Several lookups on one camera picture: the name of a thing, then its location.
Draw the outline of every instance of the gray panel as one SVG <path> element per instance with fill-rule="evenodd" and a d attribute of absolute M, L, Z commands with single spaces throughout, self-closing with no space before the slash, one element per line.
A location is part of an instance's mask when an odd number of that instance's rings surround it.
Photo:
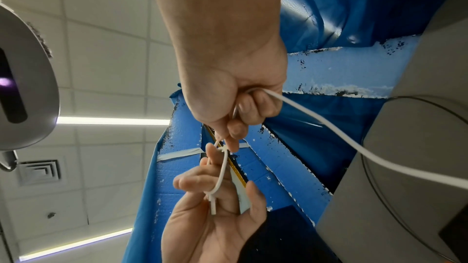
<path fill-rule="evenodd" d="M 392 95 L 429 95 L 468 118 L 468 0 L 447 0 L 424 32 Z M 468 127 L 422 102 L 388 102 L 365 146 L 398 164 L 468 179 Z M 383 195 L 426 243 L 456 259 L 438 232 L 468 204 L 468 191 L 419 180 L 369 163 Z M 344 263 L 444 260 L 427 250 L 388 214 L 356 156 L 317 225 Z"/>

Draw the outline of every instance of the blue plastic sheet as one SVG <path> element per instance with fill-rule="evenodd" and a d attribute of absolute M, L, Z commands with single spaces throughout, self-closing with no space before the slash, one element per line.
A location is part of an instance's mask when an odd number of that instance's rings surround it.
<path fill-rule="evenodd" d="M 288 53 L 420 34 L 444 0 L 282 0 Z"/>
<path fill-rule="evenodd" d="M 357 142 L 386 101 L 313 94 L 283 95 L 322 115 Z M 319 121 L 287 104 L 283 104 L 279 116 L 267 118 L 265 126 L 334 192 L 356 150 Z"/>

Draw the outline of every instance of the white ceiling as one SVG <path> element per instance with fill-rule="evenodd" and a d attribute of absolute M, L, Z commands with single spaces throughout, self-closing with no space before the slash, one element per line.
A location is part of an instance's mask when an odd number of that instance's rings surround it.
<path fill-rule="evenodd" d="M 61 115 L 171 117 L 176 57 L 154 0 L 2 0 L 52 49 Z M 21 161 L 58 159 L 60 184 L 19 187 L 0 173 L 22 254 L 133 225 L 154 147 L 164 127 L 59 126 Z M 49 212 L 56 212 L 52 219 Z M 47 258 L 120 262 L 128 236 Z"/>

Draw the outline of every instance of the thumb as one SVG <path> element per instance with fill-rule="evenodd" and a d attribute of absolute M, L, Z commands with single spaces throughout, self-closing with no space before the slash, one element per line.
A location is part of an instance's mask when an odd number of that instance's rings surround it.
<path fill-rule="evenodd" d="M 249 181 L 245 186 L 251 207 L 237 217 L 237 229 L 244 241 L 247 241 L 267 219 L 267 201 L 258 187 Z"/>

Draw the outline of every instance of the air vent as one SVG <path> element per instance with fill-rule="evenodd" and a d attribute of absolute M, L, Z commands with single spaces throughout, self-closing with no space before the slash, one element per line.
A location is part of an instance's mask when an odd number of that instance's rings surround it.
<path fill-rule="evenodd" d="M 21 162 L 17 167 L 19 184 L 29 186 L 55 183 L 60 180 L 60 168 L 57 160 Z"/>

